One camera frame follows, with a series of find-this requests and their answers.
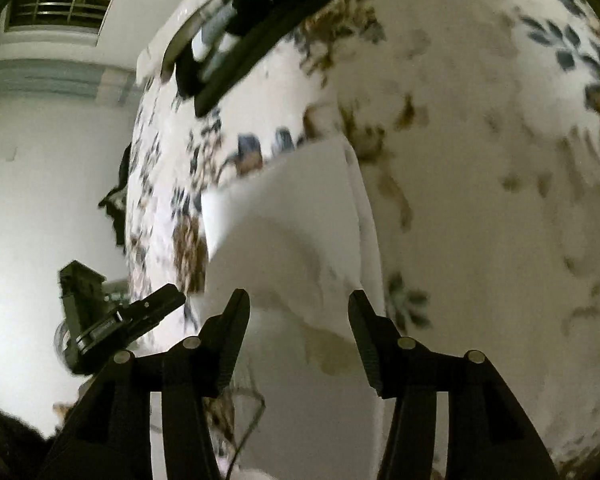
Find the white t-shirt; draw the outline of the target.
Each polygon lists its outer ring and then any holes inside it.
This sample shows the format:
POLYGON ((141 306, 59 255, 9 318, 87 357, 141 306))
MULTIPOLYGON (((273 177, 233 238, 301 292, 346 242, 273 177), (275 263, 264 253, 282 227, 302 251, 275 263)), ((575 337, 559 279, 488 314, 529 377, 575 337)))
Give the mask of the white t-shirt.
POLYGON ((382 304, 382 279, 351 145, 306 144, 205 192, 201 205, 210 260, 198 315, 219 313, 238 288, 251 302, 234 381, 260 399, 236 404, 240 466, 275 479, 370 478, 380 406, 348 298, 363 289, 382 304))

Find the black clothes pile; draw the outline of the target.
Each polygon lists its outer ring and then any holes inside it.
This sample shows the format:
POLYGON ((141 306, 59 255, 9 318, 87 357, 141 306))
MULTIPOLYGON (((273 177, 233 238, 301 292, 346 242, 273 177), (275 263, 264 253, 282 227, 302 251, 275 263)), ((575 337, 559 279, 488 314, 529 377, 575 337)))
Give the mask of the black clothes pile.
POLYGON ((120 162, 117 185, 98 203, 98 208, 103 209, 111 220, 116 246, 121 248, 124 248, 125 244, 126 189, 129 180, 130 155, 131 145, 128 145, 120 162))

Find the green curtain left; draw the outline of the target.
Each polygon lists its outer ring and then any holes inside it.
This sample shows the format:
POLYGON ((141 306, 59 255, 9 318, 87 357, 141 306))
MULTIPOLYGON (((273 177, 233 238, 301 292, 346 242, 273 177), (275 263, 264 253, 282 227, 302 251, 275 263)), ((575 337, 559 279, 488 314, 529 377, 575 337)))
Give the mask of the green curtain left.
POLYGON ((137 103, 135 74, 123 68, 65 60, 0 61, 0 96, 61 96, 106 106, 137 103))

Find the floral quilt bedspread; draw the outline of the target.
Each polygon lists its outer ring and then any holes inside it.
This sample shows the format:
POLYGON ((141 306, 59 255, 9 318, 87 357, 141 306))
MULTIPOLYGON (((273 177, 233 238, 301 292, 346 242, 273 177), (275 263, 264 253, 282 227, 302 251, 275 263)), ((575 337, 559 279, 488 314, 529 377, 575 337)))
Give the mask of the floral quilt bedspread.
MULTIPOLYGON (((600 466, 600 18, 590 0, 330 0, 206 116, 175 78, 140 86, 125 247, 134 297, 187 300, 143 336, 196 334, 205 192, 340 136, 375 223, 382 304, 430 350, 482 351, 558 476, 600 466)), ((231 479, 247 440, 234 381, 206 415, 231 479)), ((256 407, 254 416, 261 417, 256 407)))

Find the beige folded t-shirt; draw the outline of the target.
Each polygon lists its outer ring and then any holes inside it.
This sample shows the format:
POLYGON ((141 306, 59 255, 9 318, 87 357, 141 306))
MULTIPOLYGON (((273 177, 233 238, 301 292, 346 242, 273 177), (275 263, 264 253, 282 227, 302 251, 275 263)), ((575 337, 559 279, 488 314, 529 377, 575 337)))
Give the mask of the beige folded t-shirt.
POLYGON ((157 76, 168 81, 181 50, 224 4, 224 0, 182 0, 154 39, 140 52, 136 62, 136 84, 140 87, 157 76))

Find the black striped folded garment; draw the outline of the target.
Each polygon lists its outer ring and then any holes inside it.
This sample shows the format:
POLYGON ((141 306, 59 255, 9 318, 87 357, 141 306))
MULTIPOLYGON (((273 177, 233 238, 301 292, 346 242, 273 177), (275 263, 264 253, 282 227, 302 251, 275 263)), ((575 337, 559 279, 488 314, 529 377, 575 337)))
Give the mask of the black striped folded garment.
POLYGON ((178 96, 206 116, 277 41, 330 0, 224 0, 175 59, 178 96))

